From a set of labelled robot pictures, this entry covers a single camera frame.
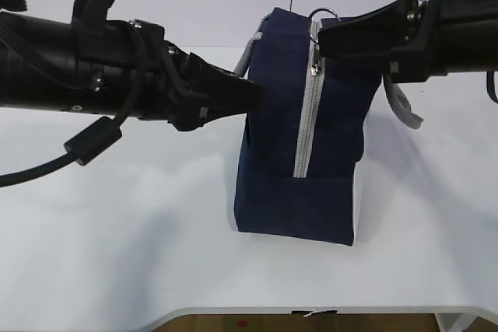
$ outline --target wooden floor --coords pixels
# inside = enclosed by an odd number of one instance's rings
[[[432,314],[183,316],[157,332],[439,332]],[[477,320],[466,332],[498,332]]]

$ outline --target gray strap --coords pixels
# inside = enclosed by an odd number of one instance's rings
[[[386,96],[388,97],[389,106],[396,115],[396,117],[406,126],[417,130],[423,122],[423,118],[417,116],[412,112],[412,106],[408,98],[399,85],[391,81],[391,76],[386,74],[384,76],[384,88]]]
[[[242,54],[242,57],[240,58],[239,62],[237,63],[237,66],[235,67],[235,70],[233,72],[240,77],[244,77],[247,74],[247,71],[249,70],[249,66],[251,65],[251,58],[252,54],[254,52],[254,46],[256,43],[262,39],[263,33],[261,30],[263,29],[264,24],[268,19],[270,18],[271,14],[266,15],[262,20],[261,23],[259,24],[258,30],[256,31],[256,34],[249,40],[247,43],[247,46]]]

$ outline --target zipper pull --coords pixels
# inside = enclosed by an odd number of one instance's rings
[[[313,51],[313,64],[311,65],[311,75],[313,77],[316,77],[321,74],[321,71],[320,46],[318,44],[315,44]]]

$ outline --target screw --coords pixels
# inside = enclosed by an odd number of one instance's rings
[[[406,19],[409,21],[409,23],[413,23],[415,21],[415,12],[409,12],[408,15],[406,15]]]
[[[136,19],[133,19],[132,21],[130,21],[130,25],[132,25],[134,28],[140,30],[142,28],[142,24],[137,21]]]
[[[102,86],[103,86],[102,72],[97,72],[93,76],[93,83],[92,83],[93,91],[98,93],[102,88]]]

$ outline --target metal ring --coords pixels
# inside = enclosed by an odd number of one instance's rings
[[[310,39],[315,42],[315,44],[318,44],[318,40],[313,36],[312,32],[311,32],[311,25],[313,24],[313,17],[314,15],[316,15],[317,13],[319,12],[326,12],[326,13],[330,13],[331,15],[333,15],[338,22],[341,22],[341,18],[338,16],[337,13],[335,13],[333,10],[331,10],[330,8],[319,8],[319,9],[315,9],[309,16],[308,16],[308,22],[307,22],[307,29],[308,29],[308,35],[310,36]]]

